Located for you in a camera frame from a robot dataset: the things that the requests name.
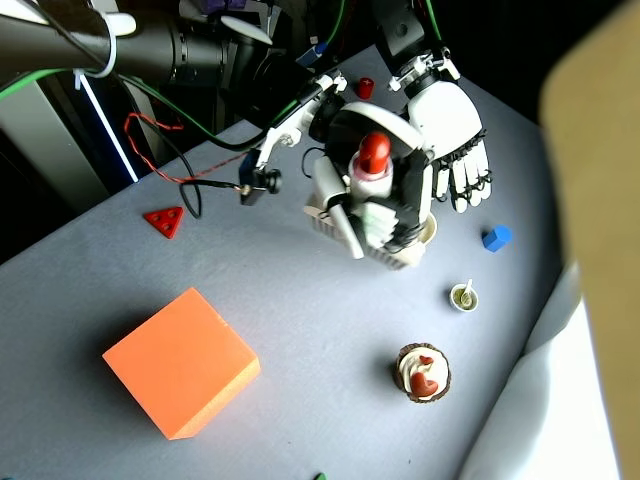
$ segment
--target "blue cube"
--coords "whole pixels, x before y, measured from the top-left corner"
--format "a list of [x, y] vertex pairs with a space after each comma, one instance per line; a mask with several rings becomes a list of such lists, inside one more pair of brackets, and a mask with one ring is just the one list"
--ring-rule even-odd
[[512, 238], [513, 234], [509, 228], [504, 225], [498, 225], [482, 237], [482, 243], [484, 244], [484, 248], [495, 253], [509, 243]]

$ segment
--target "red triangle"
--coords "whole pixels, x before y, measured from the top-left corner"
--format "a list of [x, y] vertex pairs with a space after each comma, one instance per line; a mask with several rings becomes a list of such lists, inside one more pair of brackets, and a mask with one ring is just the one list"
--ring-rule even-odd
[[161, 234], [171, 239], [178, 231], [183, 213], [182, 207], [171, 207], [157, 212], [145, 213], [143, 217]]

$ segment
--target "chocolate cupcake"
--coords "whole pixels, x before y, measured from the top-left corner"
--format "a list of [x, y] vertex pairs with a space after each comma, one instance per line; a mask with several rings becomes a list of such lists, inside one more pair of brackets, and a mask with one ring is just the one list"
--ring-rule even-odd
[[449, 391], [449, 361], [429, 343], [412, 343], [400, 350], [395, 381], [412, 402], [435, 402]]

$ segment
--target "beige blurry object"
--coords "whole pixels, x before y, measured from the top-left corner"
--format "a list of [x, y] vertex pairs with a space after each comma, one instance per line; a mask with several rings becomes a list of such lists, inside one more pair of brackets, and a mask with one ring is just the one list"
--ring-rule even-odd
[[640, 478], [640, 2], [559, 64], [547, 80], [542, 121], [620, 470]]

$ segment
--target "white zip tie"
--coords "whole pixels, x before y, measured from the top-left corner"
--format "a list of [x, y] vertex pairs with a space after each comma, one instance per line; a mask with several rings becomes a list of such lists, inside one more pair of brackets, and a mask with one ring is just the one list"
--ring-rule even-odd
[[116, 32], [114, 31], [113, 26], [111, 25], [109, 16], [106, 13], [100, 12], [100, 11], [98, 11], [98, 14], [104, 20], [104, 23], [107, 26], [107, 31], [109, 32], [109, 60], [107, 61], [107, 64], [104, 66], [104, 69], [98, 73], [89, 73], [82, 68], [75, 68], [73, 70], [73, 74], [75, 76], [76, 90], [80, 90], [80, 77], [82, 75], [86, 75], [92, 78], [105, 78], [111, 75], [111, 72], [113, 71], [113, 67], [116, 66], [116, 58], [118, 56], [118, 42], [116, 40]]

